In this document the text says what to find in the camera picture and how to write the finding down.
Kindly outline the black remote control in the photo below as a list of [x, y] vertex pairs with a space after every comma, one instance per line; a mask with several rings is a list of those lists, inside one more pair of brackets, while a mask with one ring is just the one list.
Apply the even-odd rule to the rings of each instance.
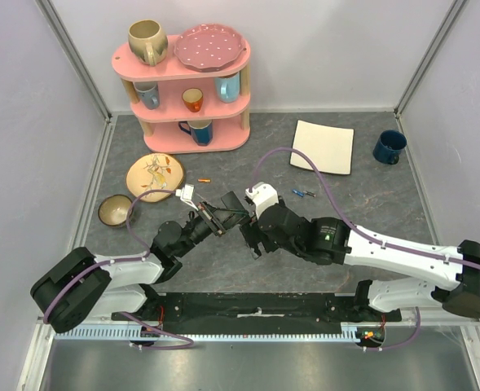
[[241, 204], [239, 198], [236, 196], [234, 191], [229, 191], [224, 196], [221, 197], [221, 201], [224, 203], [225, 208], [227, 209], [238, 209], [240, 213], [247, 213], [248, 214], [248, 221], [250, 221], [249, 212], [244, 208]]

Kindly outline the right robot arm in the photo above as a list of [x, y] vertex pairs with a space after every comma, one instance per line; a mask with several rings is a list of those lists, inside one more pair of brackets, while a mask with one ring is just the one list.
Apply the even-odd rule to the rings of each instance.
[[358, 319], [405, 307], [440, 307], [480, 319], [480, 243], [466, 239], [456, 247], [432, 246], [349, 227], [334, 217], [306, 220], [269, 186], [248, 190], [246, 200], [273, 249], [322, 266], [366, 266], [402, 275], [396, 281], [359, 282], [351, 302]]

